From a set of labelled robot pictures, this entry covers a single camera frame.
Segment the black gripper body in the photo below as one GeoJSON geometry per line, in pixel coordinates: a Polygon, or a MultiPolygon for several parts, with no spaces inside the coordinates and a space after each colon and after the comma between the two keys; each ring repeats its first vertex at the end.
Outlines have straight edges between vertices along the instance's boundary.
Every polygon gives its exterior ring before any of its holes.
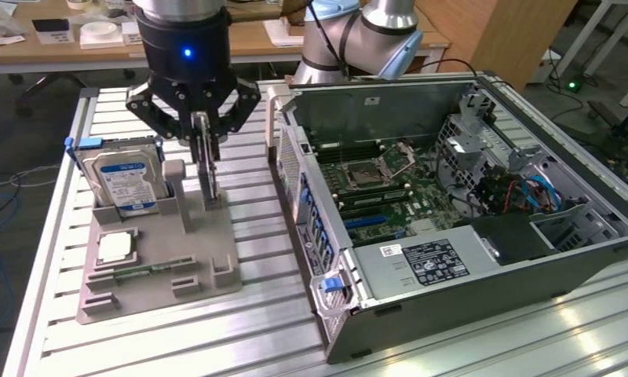
{"type": "Polygon", "coordinates": [[[178,111],[214,112],[235,87],[227,11],[203,20],[173,21],[139,10],[137,21],[151,94],[178,111]]]}

